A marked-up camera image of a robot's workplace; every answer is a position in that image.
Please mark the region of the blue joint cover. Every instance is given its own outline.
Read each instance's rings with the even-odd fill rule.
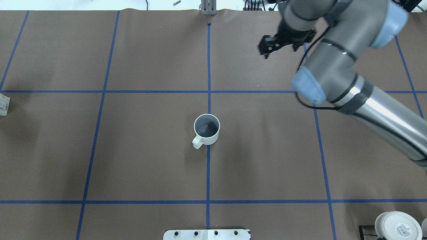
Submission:
[[[397,4],[389,2],[383,26],[374,42],[372,42],[371,47],[375,49],[384,47],[402,30],[406,21],[408,21],[408,13]]]
[[[299,68],[292,79],[292,88],[315,105],[320,105],[326,100],[325,92],[306,66]]]

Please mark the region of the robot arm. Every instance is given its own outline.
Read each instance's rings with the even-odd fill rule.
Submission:
[[[381,48],[398,34],[407,13],[388,0],[289,0],[278,6],[278,33],[263,36],[261,55],[267,59],[285,45],[296,51],[311,42],[323,17],[328,31],[292,80],[294,90],[314,105],[329,101],[427,169],[427,122],[351,70],[368,47]]]

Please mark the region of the mug handle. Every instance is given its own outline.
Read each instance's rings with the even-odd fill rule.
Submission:
[[[193,139],[193,147],[199,149],[202,146],[202,138],[197,136]]]

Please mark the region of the metal bracket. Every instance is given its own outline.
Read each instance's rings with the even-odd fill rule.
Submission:
[[[202,0],[200,13],[202,15],[216,15],[216,0]]]
[[[248,229],[168,230],[163,240],[251,240]]]

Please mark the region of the white plastic bracket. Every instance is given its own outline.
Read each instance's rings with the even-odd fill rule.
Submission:
[[[248,229],[168,230],[163,240],[251,240]]]

